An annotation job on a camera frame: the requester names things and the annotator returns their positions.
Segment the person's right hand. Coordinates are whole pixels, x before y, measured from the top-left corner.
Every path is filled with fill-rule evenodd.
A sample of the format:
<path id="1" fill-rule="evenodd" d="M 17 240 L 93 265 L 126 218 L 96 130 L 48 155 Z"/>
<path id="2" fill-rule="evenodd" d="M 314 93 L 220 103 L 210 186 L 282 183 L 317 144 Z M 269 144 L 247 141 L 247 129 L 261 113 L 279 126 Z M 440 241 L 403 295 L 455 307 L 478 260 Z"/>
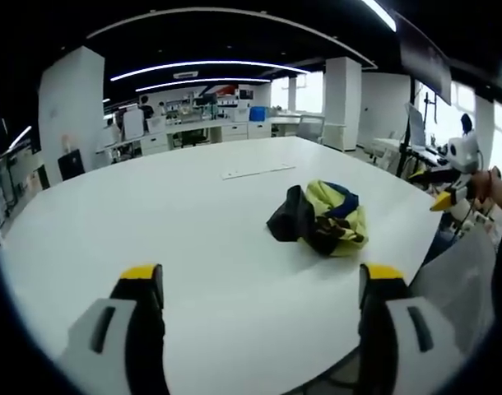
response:
<path id="1" fill-rule="evenodd" d="M 501 172 L 497 166 L 489 170 L 479 170 L 471 177 L 474 198 L 484 203 L 487 198 L 493 198 L 496 185 L 501 181 Z"/>

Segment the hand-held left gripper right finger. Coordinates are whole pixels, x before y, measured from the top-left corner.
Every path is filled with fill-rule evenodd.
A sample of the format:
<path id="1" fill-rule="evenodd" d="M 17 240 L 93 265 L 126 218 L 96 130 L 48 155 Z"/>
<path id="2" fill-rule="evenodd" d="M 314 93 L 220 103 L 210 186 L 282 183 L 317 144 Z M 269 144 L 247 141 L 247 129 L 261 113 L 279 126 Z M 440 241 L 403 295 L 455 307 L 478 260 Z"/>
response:
<path id="1" fill-rule="evenodd" d="M 360 265 L 358 394 L 436 394 L 463 363 L 453 325 L 403 275 Z"/>

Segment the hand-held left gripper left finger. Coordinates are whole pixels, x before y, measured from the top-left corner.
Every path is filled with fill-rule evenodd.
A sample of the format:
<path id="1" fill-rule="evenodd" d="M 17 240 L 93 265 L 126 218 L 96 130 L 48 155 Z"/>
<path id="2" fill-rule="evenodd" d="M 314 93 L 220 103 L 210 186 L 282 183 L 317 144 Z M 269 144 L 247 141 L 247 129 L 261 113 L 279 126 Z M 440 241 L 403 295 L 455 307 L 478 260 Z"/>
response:
<path id="1" fill-rule="evenodd" d="M 70 327 L 60 368 L 84 394 L 168 394 L 160 264 L 123 272 Z"/>

